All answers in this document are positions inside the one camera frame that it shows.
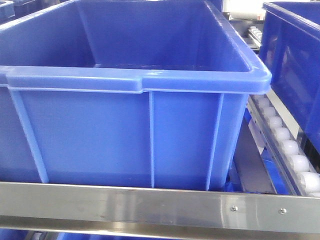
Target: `blue plastic crate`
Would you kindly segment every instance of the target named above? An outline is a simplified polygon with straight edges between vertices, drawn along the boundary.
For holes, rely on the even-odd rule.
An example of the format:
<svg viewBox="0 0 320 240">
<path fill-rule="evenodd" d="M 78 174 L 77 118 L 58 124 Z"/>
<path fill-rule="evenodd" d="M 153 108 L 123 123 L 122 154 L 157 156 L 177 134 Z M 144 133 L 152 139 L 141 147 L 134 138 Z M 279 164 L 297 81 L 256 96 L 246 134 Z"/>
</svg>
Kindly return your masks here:
<svg viewBox="0 0 320 240">
<path fill-rule="evenodd" d="M 68 1 L 0 52 L 2 181 L 220 190 L 271 80 L 203 0 Z"/>
<path fill-rule="evenodd" d="M 0 24 L 15 18 L 14 3 L 12 1 L 0 0 Z"/>
<path fill-rule="evenodd" d="M 1 240 L 24 240 L 28 234 L 25 230 L 0 228 Z"/>
<path fill-rule="evenodd" d="M 320 2 L 265 3 L 260 58 L 272 88 L 320 151 Z"/>
<path fill-rule="evenodd" d="M 111 236 L 80 233 L 60 233 L 56 240 L 165 240 L 164 238 L 134 237 L 134 236 Z"/>
</svg>

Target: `metal frame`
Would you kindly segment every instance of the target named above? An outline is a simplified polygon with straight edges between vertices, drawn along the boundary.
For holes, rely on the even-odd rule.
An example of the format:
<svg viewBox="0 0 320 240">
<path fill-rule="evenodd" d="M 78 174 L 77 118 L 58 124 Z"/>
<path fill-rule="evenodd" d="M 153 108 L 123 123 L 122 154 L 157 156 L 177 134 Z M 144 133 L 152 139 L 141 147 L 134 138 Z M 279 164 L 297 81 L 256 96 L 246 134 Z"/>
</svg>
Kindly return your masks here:
<svg viewBox="0 0 320 240">
<path fill-rule="evenodd" d="M 320 238 L 320 200 L 210 191 L 0 182 L 0 227 L 171 239 Z"/>
<path fill-rule="evenodd" d="M 277 193 L 245 119 L 242 120 L 229 176 L 232 183 L 239 182 L 241 192 Z"/>
</svg>

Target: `screw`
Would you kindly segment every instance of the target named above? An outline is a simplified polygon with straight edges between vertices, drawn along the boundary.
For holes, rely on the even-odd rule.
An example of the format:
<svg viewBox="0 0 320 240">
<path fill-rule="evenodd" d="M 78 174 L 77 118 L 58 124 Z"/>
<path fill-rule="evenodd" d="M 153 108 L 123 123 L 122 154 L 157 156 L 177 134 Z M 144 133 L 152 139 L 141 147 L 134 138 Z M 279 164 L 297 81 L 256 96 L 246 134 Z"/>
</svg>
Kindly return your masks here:
<svg viewBox="0 0 320 240">
<path fill-rule="evenodd" d="M 279 214 L 283 215 L 283 214 L 287 213 L 287 209 L 281 208 L 278 212 L 279 212 Z"/>
<path fill-rule="evenodd" d="M 230 210 L 231 210 L 231 212 L 237 212 L 238 211 L 238 207 L 237 206 L 232 206 Z"/>
</svg>

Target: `metal rail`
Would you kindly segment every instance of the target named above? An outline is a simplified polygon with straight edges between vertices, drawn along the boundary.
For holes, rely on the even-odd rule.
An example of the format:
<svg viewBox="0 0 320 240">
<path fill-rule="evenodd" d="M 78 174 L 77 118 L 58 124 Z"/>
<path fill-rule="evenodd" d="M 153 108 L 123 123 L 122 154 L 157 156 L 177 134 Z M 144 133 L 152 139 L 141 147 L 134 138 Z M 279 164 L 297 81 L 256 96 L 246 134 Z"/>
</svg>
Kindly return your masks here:
<svg viewBox="0 0 320 240">
<path fill-rule="evenodd" d="M 320 238 L 320 199 L 0 182 L 0 227 L 171 239 Z"/>
</svg>

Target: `blue bin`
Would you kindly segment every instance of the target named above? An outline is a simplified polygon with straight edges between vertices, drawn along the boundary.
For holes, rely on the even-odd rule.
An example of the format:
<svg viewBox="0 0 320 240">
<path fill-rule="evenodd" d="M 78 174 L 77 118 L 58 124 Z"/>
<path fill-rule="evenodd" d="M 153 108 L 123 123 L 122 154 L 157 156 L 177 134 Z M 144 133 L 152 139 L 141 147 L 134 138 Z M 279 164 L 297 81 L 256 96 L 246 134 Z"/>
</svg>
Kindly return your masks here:
<svg viewBox="0 0 320 240">
<path fill-rule="evenodd" d="M 0 30 L 2 181 L 223 188 L 271 75 L 211 2 L 39 13 Z"/>
<path fill-rule="evenodd" d="M 15 18 L 14 3 L 12 1 L 0 0 L 0 24 Z"/>
<path fill-rule="evenodd" d="M 21 18 L 42 9 L 42 0 L 13 0 L 15 18 Z"/>
<path fill-rule="evenodd" d="M 260 58 L 271 86 L 320 151 L 320 2 L 263 5 Z"/>
<path fill-rule="evenodd" d="M 25 240 L 28 231 L 0 228 L 1 240 Z"/>
<path fill-rule="evenodd" d="M 110 236 L 80 233 L 60 233 L 56 240 L 165 240 L 163 238 L 134 237 L 134 236 Z"/>
</svg>

